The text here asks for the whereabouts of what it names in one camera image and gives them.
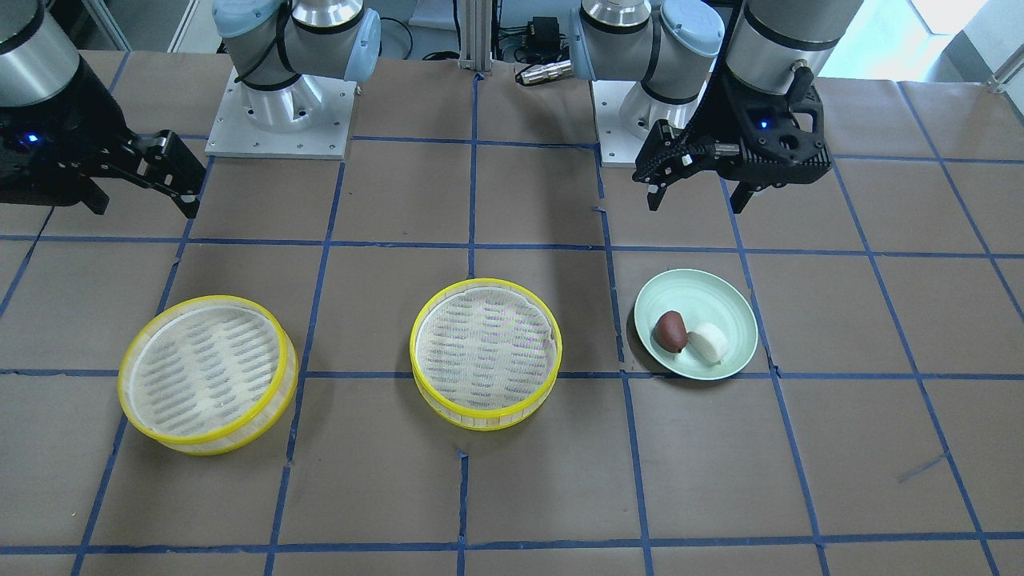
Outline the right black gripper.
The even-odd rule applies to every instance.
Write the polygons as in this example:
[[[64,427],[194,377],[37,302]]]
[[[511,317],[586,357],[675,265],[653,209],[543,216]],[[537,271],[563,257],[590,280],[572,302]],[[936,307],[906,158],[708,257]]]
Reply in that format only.
[[[43,102],[2,109],[1,201],[84,206],[104,215],[109,196],[93,178],[123,178],[164,194],[194,219],[207,167],[179,134],[138,136],[83,58],[61,91]]]

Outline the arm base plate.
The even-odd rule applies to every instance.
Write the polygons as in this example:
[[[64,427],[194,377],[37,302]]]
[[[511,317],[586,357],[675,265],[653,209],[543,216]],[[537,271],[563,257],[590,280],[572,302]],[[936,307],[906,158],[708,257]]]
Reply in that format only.
[[[602,163],[634,168],[662,102],[632,81],[592,81],[591,90]]]
[[[231,70],[205,152],[219,158],[342,161],[359,87],[303,75],[290,86],[263,91],[234,82]]]

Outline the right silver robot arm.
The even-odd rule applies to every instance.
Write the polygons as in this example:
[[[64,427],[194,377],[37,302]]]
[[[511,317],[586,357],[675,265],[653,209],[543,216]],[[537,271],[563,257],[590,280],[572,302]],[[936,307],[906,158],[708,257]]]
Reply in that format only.
[[[380,17],[362,1],[216,1],[217,33],[256,126],[296,129],[318,108],[311,78],[368,80]],[[186,218],[204,164],[174,131],[128,127],[106,85],[41,1],[2,4],[2,201],[106,212],[96,178],[156,190]]]

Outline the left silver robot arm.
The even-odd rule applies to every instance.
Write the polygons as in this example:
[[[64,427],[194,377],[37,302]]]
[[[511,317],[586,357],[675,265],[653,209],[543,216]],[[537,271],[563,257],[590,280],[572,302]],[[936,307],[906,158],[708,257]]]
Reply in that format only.
[[[815,81],[859,1],[582,1],[574,76],[635,84],[648,105],[633,182],[647,204],[705,171],[735,182],[731,210],[768,187],[812,186],[833,167]]]

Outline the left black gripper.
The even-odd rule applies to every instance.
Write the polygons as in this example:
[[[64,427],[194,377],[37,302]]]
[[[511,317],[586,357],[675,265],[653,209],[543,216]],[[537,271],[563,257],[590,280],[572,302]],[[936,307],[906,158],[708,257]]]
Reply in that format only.
[[[739,182],[729,198],[736,215],[757,187],[809,186],[826,175],[833,158],[814,80],[810,68],[796,68],[782,94],[768,94],[720,70],[694,118],[694,153],[668,120],[656,120],[641,146],[633,182],[646,186],[648,210],[658,211],[669,187],[696,174],[696,164]]]

